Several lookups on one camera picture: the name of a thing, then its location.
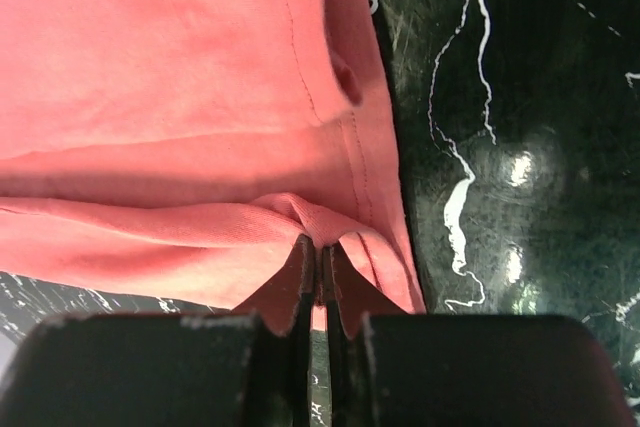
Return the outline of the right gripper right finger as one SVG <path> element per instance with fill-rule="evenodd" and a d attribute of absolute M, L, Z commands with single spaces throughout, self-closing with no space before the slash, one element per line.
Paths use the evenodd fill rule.
<path fill-rule="evenodd" d="M 631 426 L 601 345 L 563 316 L 412 315 L 322 254 L 336 426 Z"/>

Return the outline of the coral red t shirt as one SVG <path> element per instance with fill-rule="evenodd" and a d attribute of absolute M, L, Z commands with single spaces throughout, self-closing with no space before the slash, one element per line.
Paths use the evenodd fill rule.
<path fill-rule="evenodd" d="M 425 309 L 368 0 L 1 0 L 1 268 L 233 308 L 341 242 Z"/>

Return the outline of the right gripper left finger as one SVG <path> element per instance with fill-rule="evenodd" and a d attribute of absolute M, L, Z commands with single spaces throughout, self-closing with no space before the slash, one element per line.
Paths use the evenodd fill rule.
<path fill-rule="evenodd" d="M 1 381 L 5 426 L 306 426 L 315 253 L 227 314 L 95 314 L 37 325 Z"/>

